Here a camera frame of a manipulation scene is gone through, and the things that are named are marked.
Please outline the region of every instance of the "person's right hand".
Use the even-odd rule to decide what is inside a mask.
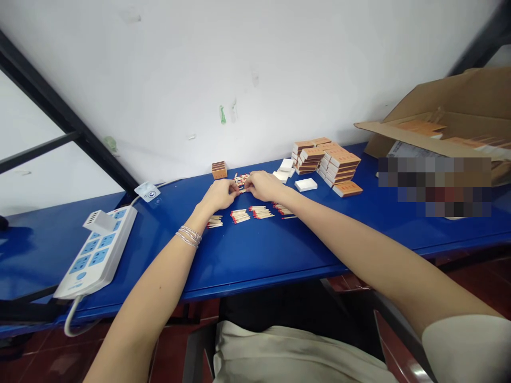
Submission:
[[[261,201],[281,203],[283,196],[291,189],[273,174],[260,170],[250,173],[245,181],[245,190]]]

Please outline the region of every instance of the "floor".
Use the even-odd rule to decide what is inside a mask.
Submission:
[[[506,299],[511,296],[511,260],[476,265],[449,276],[511,319],[511,301]],[[338,292],[368,288],[352,274],[329,278],[329,281]],[[218,305],[218,299],[192,304],[190,315],[200,314],[200,325],[170,326],[163,330],[153,354],[150,383],[181,382],[188,334],[199,326],[216,322]],[[174,315],[181,311],[182,307],[178,307]],[[383,318],[378,315],[377,320],[387,366],[398,382],[431,382]],[[99,324],[76,338],[66,337],[62,329],[34,334],[25,344],[21,358],[0,362],[0,383],[82,381],[108,328],[108,324]],[[212,382],[205,363],[203,368],[204,382]]]

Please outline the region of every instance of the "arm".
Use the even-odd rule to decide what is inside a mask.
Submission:
[[[245,189],[286,206],[353,273],[390,299],[422,336],[430,324],[464,314],[499,313],[425,259],[380,232],[286,187],[272,174],[253,172]]]
[[[201,235],[214,212],[239,193],[234,181],[215,181],[184,226]],[[158,254],[119,310],[85,383],[147,381],[154,345],[179,302],[195,250],[176,235]]]

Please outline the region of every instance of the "wrist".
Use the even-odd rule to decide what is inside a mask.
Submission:
[[[282,191],[278,194],[277,198],[275,199],[275,202],[280,203],[281,205],[284,205],[286,207],[289,207],[289,203],[293,198],[296,197],[296,194],[298,192],[289,186],[284,186],[282,188]]]
[[[195,206],[193,214],[209,219],[216,212],[216,210],[217,209],[215,209],[211,205],[208,205],[207,203],[201,201]]]

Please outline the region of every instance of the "blue tabletop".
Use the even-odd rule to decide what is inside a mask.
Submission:
[[[295,181],[313,178],[318,188],[304,195],[371,226],[421,256],[511,239],[510,185],[493,189],[491,218],[449,221],[418,217],[416,204],[397,202],[396,189],[378,188],[377,159],[363,154],[365,145],[347,147],[362,158],[353,179],[364,190],[362,194],[340,198],[316,173],[295,174],[287,185],[294,188]],[[228,177],[254,170],[273,172],[280,162],[232,169],[228,171]],[[135,204],[138,216],[113,282],[85,297],[76,314],[77,319],[115,315],[139,277],[187,220],[212,182],[211,174],[184,179],[160,189],[162,203],[158,207],[152,209],[142,201]],[[223,214],[224,226],[204,232],[182,301],[331,276],[347,270],[299,219],[282,220],[276,213],[273,218],[233,224],[229,217],[231,210],[264,204],[245,193],[229,209],[217,213]],[[266,206],[276,212],[270,203]]]
[[[0,299],[14,299],[58,285],[90,235],[82,227],[89,214],[99,209],[114,210],[124,194],[7,217],[10,228],[0,231]]]

